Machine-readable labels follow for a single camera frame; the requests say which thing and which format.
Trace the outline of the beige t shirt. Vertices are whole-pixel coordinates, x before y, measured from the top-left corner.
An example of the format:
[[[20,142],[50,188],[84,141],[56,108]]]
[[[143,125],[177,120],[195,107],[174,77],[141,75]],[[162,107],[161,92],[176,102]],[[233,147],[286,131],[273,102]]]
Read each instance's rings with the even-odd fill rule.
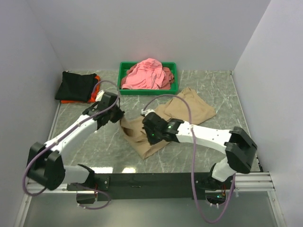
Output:
[[[199,125],[216,115],[215,109],[200,98],[195,90],[187,87],[183,89],[178,96],[181,97],[183,101],[174,97],[167,103],[159,105],[155,109],[156,114],[166,121],[175,118],[187,122],[191,115],[191,122],[195,125]],[[120,131],[127,142],[142,159],[146,159],[168,145],[168,142],[163,140],[155,145],[150,145],[146,132],[143,130],[142,120],[142,116],[131,121],[123,117],[119,121],[119,124]]]

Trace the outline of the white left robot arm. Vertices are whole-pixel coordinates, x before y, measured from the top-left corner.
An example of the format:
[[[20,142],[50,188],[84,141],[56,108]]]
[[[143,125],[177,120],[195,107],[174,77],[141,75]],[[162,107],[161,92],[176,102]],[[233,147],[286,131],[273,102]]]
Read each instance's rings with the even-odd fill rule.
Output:
[[[29,150],[25,177],[45,189],[55,190],[63,183],[75,183],[89,190],[97,185],[95,172],[82,164],[65,165],[68,154],[90,134],[108,122],[116,123],[124,116],[118,106],[119,96],[102,92],[101,99],[85,109],[78,119],[61,134],[45,142],[36,142]]]

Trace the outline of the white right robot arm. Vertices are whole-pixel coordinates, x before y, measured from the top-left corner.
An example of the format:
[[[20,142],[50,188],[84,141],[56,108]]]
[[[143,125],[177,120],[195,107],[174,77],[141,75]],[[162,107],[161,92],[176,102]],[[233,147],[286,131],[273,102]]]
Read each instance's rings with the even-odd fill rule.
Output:
[[[232,179],[235,173],[249,174],[257,145],[241,127],[233,130],[212,129],[180,119],[166,121],[154,110],[142,110],[143,129],[150,145],[161,141],[192,143],[220,151],[225,158],[212,166],[202,180],[195,180],[202,188],[215,191]]]

